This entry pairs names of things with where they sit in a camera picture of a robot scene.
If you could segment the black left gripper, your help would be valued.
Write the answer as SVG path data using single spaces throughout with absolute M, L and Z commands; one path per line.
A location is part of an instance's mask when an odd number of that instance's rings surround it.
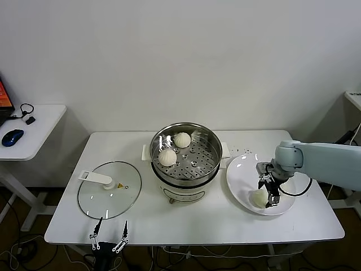
M 101 217 L 94 227 L 93 232 L 89 235 L 92 250 L 95 251 L 95 262 L 107 262 L 110 263 L 112 259 L 116 256 L 116 252 L 120 252 L 128 244 L 128 227 L 127 220 L 124 224 L 124 229 L 122 232 L 121 240 L 115 244 L 111 242 L 98 242 L 98 234 L 100 226 L 102 224 L 103 218 Z

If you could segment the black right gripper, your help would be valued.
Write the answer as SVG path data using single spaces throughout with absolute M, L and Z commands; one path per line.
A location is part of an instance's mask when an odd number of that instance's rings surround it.
M 268 192 L 266 208 L 275 207 L 280 202 L 279 183 L 273 179 L 270 173 L 259 175 L 258 189 L 265 185 Z

